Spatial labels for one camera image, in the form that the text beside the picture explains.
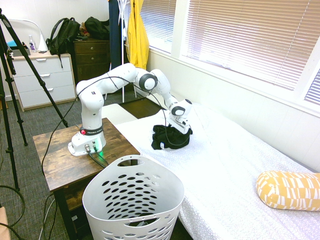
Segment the mattress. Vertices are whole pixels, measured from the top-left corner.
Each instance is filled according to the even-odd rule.
[[[183,182],[179,218],[194,240],[319,240],[320,212],[280,210],[258,197],[264,171],[310,171],[245,129],[193,104],[189,145],[153,150],[154,125],[164,113],[116,125],[145,157],[158,161]]]

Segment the yellow pillow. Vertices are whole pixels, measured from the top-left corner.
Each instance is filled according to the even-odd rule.
[[[274,209],[320,211],[320,173],[265,171],[256,181],[257,193]]]

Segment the yellow raincoat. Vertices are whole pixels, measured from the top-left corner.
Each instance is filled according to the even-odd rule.
[[[128,59],[137,68],[146,69],[149,56],[149,41],[140,15],[144,0],[130,0],[131,13],[128,22]]]

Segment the black backpack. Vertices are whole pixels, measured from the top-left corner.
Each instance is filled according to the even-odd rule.
[[[85,23],[85,28],[94,39],[109,40],[110,39],[110,27],[109,20],[99,21],[94,17],[89,17]]]
[[[53,38],[61,22],[58,34]],[[68,48],[72,45],[79,32],[80,24],[76,22],[74,17],[60,19],[53,27],[50,39],[46,40],[51,55],[58,55],[61,62],[60,55],[68,52]]]

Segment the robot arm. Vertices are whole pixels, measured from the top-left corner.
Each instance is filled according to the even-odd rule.
[[[188,132],[190,126],[187,117],[192,103],[186,99],[178,102],[170,94],[170,83],[160,70],[155,69],[149,73],[127,63],[101,76],[80,81],[77,84],[76,92],[82,104],[82,127],[68,145],[72,155],[85,155],[88,149],[92,153],[95,150],[100,152],[106,145],[101,116],[104,105],[103,94],[114,93],[128,83],[133,83],[147,92],[155,89],[164,98],[165,105],[170,110],[168,123],[183,134]]]
[[[192,103],[188,99],[178,102],[178,100],[170,94],[170,83],[162,71],[155,69],[150,73],[157,78],[157,84],[154,90],[163,97],[164,104],[170,111],[166,119],[167,122],[182,134],[186,134],[190,128],[188,115],[191,111]]]

